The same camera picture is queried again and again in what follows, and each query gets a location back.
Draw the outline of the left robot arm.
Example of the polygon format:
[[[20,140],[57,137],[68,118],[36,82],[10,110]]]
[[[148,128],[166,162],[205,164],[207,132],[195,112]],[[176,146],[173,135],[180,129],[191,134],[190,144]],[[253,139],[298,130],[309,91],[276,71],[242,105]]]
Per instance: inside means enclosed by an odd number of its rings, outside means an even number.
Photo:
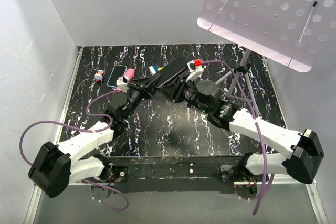
[[[101,155],[84,156],[118,137],[127,127],[126,120],[143,99],[151,98],[159,87],[161,74],[144,79],[119,78],[116,90],[107,93],[110,102],[100,120],[90,129],[78,129],[77,136],[40,148],[30,165],[28,177],[49,197],[60,195],[68,185],[87,178],[106,182],[111,178],[112,165]]]

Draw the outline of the black phone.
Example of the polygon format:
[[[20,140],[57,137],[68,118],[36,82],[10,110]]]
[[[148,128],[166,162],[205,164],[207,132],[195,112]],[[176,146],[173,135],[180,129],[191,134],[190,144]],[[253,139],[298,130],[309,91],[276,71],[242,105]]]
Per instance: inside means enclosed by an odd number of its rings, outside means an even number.
[[[187,69],[187,59],[185,57],[177,57],[168,65],[163,67],[156,73],[159,75],[158,81],[155,83],[157,88],[167,85],[173,81],[178,75],[182,74]]]

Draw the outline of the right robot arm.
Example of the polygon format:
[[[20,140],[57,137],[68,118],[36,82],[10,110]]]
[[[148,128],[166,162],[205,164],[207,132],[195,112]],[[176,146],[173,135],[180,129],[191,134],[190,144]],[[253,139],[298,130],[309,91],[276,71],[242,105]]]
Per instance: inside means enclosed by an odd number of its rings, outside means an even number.
[[[324,158],[317,133],[289,130],[254,118],[249,112],[222,99],[222,91],[212,80],[198,84],[186,77],[163,78],[155,85],[160,93],[176,103],[186,101],[207,114],[214,126],[242,134],[273,148],[275,153],[263,156],[247,153],[236,167],[242,180],[251,180],[263,172],[285,174],[311,184]]]

